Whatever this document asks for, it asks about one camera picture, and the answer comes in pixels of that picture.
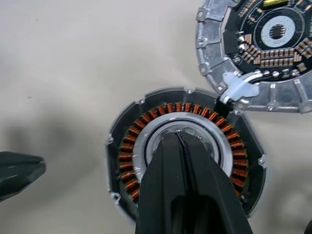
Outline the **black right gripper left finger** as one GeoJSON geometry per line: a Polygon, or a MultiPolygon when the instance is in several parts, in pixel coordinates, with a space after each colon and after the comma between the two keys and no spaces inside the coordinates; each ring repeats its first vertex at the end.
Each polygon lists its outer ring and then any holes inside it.
{"type": "Polygon", "coordinates": [[[135,234],[195,234],[198,192],[191,156],[202,147],[186,132],[163,135],[140,183],[135,234]]]}

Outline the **round motor housing copper windings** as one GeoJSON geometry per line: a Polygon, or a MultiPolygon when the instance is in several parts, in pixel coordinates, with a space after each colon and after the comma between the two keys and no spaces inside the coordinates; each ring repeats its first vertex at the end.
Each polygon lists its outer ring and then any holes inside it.
{"type": "Polygon", "coordinates": [[[230,177],[251,217],[265,190],[264,151],[244,115],[217,103],[217,95],[184,87],[152,91],[130,103],[115,119],[106,144],[108,192],[115,205],[136,219],[141,179],[165,133],[197,137],[230,177]]]}

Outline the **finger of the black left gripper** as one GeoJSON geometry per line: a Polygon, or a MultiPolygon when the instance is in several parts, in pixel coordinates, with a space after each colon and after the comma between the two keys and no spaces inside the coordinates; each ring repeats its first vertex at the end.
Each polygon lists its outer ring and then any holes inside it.
{"type": "Polygon", "coordinates": [[[46,162],[40,156],[0,152],[0,202],[27,188],[46,172],[46,162]]]}

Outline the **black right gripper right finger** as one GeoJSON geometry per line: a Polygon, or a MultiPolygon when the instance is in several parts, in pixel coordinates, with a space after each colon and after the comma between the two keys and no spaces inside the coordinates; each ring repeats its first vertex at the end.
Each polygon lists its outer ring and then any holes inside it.
{"type": "Polygon", "coordinates": [[[187,192],[183,234],[253,234],[229,177],[195,136],[180,133],[187,192]]]}

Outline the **silver motor lid circuit board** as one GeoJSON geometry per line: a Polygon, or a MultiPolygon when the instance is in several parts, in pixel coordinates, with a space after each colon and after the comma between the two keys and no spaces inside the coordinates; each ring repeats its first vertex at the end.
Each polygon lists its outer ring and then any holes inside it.
{"type": "Polygon", "coordinates": [[[225,72],[263,74],[251,82],[257,96],[222,104],[238,112],[312,112],[312,0],[204,0],[196,21],[198,68],[219,97],[225,72]]]}

